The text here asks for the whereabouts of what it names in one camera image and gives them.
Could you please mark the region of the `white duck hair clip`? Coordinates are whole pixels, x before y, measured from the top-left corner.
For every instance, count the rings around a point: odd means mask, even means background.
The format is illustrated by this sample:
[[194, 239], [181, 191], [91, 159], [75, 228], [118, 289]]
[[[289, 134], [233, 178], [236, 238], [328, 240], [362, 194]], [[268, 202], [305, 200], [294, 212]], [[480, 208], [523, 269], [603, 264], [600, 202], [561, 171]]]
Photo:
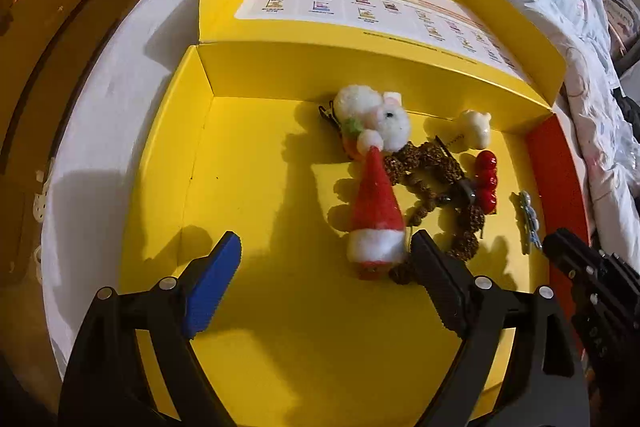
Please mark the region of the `white duck hair clip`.
[[457, 118], [463, 142], [472, 150], [485, 150], [491, 139], [491, 113], [468, 109]]

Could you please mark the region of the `blue bow hair clip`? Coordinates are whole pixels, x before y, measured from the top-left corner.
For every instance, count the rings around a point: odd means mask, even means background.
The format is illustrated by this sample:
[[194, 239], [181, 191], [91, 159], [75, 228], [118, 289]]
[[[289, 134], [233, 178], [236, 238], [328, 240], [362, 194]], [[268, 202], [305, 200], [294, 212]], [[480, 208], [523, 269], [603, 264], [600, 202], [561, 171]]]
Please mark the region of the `blue bow hair clip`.
[[518, 193], [518, 205], [521, 209], [524, 227], [523, 254], [529, 255], [533, 248], [541, 251], [542, 245], [539, 237], [539, 220], [536, 210], [532, 205], [532, 198], [526, 191]]

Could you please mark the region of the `red santa hat clip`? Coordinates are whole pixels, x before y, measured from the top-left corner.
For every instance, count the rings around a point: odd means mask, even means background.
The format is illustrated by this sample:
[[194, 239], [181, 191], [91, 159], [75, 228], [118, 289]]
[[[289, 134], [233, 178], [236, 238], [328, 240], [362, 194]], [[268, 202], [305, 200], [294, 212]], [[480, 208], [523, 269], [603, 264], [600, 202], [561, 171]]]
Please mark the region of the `red santa hat clip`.
[[384, 142], [366, 129], [357, 140], [361, 176], [347, 237], [347, 259], [361, 280], [377, 280], [406, 259], [406, 227], [384, 169]]

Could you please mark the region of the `floral duvet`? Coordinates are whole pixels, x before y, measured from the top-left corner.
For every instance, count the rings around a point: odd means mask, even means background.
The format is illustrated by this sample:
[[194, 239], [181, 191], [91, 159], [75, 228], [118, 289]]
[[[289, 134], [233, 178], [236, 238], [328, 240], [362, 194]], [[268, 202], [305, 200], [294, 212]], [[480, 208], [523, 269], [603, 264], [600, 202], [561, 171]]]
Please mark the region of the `floral duvet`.
[[610, 55], [602, 0], [509, 0], [554, 44], [566, 62], [564, 87], [582, 158], [600, 244], [639, 265], [639, 142], [613, 91], [620, 85]]

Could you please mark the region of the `yellow cardboard box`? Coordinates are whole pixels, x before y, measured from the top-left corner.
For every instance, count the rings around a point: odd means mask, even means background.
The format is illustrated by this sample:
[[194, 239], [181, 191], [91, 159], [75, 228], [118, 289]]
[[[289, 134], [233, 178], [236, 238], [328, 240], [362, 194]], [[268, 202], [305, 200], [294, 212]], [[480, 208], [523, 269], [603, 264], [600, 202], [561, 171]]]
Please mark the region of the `yellow cardboard box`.
[[169, 83], [134, 181], [119, 287], [178, 275], [233, 232], [239, 269], [192, 345], [232, 419], [412, 425], [460, 343], [424, 289], [366, 282], [349, 266], [357, 170], [319, 104], [351, 82], [397, 90], [415, 136], [487, 110], [506, 195], [537, 185], [524, 135], [550, 120], [564, 58], [506, 0], [456, 0], [506, 69], [368, 26], [241, 20], [243, 1], [198, 0], [200, 41]]

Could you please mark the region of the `red candied berry hair clip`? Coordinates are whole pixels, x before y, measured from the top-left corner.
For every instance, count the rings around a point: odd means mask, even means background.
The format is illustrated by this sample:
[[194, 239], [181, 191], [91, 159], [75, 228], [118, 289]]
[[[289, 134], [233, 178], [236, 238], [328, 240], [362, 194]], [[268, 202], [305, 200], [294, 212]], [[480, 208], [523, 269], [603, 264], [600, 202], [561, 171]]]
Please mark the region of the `red candied berry hair clip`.
[[475, 158], [476, 203], [485, 215], [497, 210], [497, 156], [490, 150], [482, 150]]

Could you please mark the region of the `wooden wardrobe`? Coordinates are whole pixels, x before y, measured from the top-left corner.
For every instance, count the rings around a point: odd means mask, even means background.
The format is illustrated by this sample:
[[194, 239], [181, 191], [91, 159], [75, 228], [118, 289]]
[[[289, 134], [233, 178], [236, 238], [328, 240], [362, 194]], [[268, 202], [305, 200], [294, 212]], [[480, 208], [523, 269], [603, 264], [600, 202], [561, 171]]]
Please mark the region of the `wooden wardrobe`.
[[1, 283], [19, 282], [32, 212], [96, 56], [137, 0], [1, 0]]

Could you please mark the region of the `white plush bunny clip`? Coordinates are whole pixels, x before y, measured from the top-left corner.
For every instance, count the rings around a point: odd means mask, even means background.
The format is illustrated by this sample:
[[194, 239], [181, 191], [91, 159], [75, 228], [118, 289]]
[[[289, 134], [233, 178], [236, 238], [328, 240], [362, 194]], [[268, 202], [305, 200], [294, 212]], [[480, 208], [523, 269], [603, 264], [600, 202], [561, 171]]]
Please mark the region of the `white plush bunny clip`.
[[362, 161], [371, 147], [396, 153], [410, 138], [410, 119], [399, 92], [351, 84], [337, 92], [328, 108], [320, 106], [319, 113], [337, 130], [352, 160]]

